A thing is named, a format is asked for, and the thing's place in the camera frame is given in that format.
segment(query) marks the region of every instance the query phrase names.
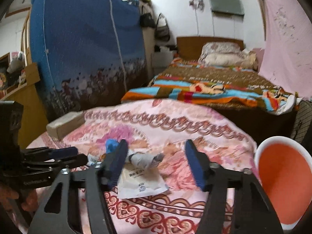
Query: blue wardrobe cover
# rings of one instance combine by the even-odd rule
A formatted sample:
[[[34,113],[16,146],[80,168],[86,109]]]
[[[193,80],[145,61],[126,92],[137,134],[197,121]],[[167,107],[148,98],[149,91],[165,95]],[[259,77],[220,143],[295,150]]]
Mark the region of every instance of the blue wardrobe cover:
[[[32,0],[31,56],[49,120],[117,105],[147,82],[139,18],[136,4],[122,0]]]

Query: white package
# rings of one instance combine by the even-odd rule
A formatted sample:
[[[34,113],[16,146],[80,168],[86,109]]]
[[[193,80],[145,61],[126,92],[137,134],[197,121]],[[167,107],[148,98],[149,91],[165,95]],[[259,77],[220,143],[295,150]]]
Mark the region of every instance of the white package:
[[[126,163],[118,180],[118,198],[156,195],[168,190],[157,168],[142,170]]]

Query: pink floral bedsheet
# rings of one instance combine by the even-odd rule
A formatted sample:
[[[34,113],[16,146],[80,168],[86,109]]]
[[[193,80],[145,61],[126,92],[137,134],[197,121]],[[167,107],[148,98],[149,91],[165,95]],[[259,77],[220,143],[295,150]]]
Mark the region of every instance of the pink floral bedsheet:
[[[62,141],[44,133],[29,147],[76,146],[82,153],[101,155],[105,153],[106,140],[114,138],[126,139],[129,148],[135,151],[165,154],[159,171],[170,187],[166,193],[122,200],[118,199],[117,188],[105,193],[118,234],[185,234],[196,231],[208,194],[195,185],[184,154],[186,139],[192,139],[211,161],[225,168],[241,170],[247,167],[255,173],[253,153],[256,143],[208,107],[169,99],[150,99],[91,109],[85,112],[85,119],[84,125]],[[79,194],[83,232],[89,234],[84,190]],[[231,190],[222,233],[229,233],[232,205]]]

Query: pink curtain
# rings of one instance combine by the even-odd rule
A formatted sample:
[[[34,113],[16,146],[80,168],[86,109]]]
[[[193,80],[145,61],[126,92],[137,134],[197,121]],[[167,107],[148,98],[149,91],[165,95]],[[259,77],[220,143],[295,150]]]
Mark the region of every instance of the pink curtain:
[[[312,96],[312,24],[297,0],[265,0],[266,49],[259,74]]]

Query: bed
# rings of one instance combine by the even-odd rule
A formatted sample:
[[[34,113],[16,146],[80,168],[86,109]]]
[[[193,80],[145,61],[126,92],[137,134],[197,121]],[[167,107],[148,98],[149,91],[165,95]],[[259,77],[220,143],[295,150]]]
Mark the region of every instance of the bed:
[[[251,69],[203,67],[197,60],[207,42],[232,42],[244,49],[242,40],[178,37],[180,57],[174,59],[148,87],[128,91],[122,103],[173,98],[214,108],[248,133],[257,144],[271,136],[290,136],[296,115],[296,96]]]
[[[184,154],[186,139],[193,139],[198,150],[224,168],[250,168],[255,175],[252,138],[211,108],[171,99],[142,100],[85,112],[84,125],[57,141],[42,134],[29,147],[62,148],[76,146],[79,152],[100,157],[108,138],[126,139],[129,148],[140,152],[163,152],[158,166],[169,190],[143,198],[119,199],[118,190],[105,198],[118,234],[194,233],[203,214],[207,193],[195,185]],[[80,190],[83,233],[90,227],[85,191]],[[228,191],[222,234],[230,231],[233,191]]]

